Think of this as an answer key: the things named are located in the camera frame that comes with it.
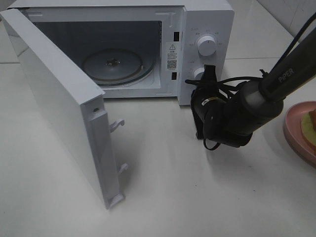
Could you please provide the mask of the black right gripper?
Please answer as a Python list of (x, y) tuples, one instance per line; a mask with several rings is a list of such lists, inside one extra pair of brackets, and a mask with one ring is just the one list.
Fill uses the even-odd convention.
[(191, 110), (199, 140), (236, 141), (237, 134), (228, 128), (231, 120), (230, 102), (236, 86), (218, 82), (215, 65), (204, 65), (201, 80), (192, 80), (196, 86), (191, 95)]

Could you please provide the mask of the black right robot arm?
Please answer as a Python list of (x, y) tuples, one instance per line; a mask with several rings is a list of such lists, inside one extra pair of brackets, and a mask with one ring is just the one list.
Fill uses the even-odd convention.
[(191, 110), (196, 137), (207, 150), (220, 145), (245, 146), (255, 130), (276, 118), (284, 99), (316, 75), (316, 31), (300, 39), (313, 14), (269, 73), (261, 77), (235, 77), (218, 81), (214, 65), (205, 65), (201, 79), (185, 81), (196, 86)]

